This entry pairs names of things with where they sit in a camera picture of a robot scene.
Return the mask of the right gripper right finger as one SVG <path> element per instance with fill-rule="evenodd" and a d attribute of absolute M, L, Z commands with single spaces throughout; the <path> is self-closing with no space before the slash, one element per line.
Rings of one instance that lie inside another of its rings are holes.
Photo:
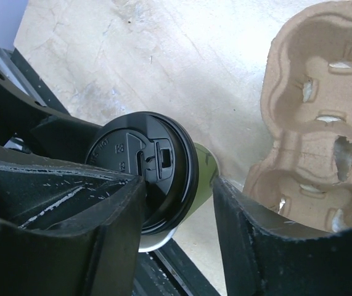
<path fill-rule="evenodd" d="M 352 228 L 296 223 L 220 177 L 213 203 L 229 295 L 352 295 Z"/>

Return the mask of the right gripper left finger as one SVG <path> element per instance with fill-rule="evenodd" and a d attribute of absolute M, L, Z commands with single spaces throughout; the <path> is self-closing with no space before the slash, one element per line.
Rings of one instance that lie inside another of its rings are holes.
<path fill-rule="evenodd" d="M 142 218 L 138 211 L 138 253 Z M 91 228 L 22 229 L 0 219 L 0 295 L 93 295 L 100 287 Z"/>

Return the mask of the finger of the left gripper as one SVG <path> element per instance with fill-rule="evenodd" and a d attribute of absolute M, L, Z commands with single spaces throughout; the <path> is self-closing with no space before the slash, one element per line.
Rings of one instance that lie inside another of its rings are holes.
<path fill-rule="evenodd" d="M 54 229 L 138 181 L 86 163 L 99 127 L 41 105 L 0 71 L 0 219 L 22 229 Z"/>

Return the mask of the green paper coffee cup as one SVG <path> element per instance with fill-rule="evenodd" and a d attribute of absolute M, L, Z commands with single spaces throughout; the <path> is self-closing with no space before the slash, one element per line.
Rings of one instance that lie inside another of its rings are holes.
<path fill-rule="evenodd" d="M 181 222 L 170 230 L 162 231 L 153 235 L 142 235 L 139 244 L 139 253 L 147 253 L 163 247 L 194 212 L 198 210 L 213 193 L 213 180 L 219 175 L 219 167 L 216 157 L 203 145 L 194 143 L 199 162 L 199 181 L 197 192 L 191 208 Z"/>

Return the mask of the black plastic cup lid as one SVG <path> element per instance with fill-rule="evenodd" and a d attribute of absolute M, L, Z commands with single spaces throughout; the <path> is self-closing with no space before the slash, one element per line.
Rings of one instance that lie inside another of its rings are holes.
<path fill-rule="evenodd" d="M 86 163 L 144 178 L 144 235 L 175 228 L 197 193 L 194 143 L 177 121 L 159 113 L 134 112 L 107 123 L 95 135 Z"/>

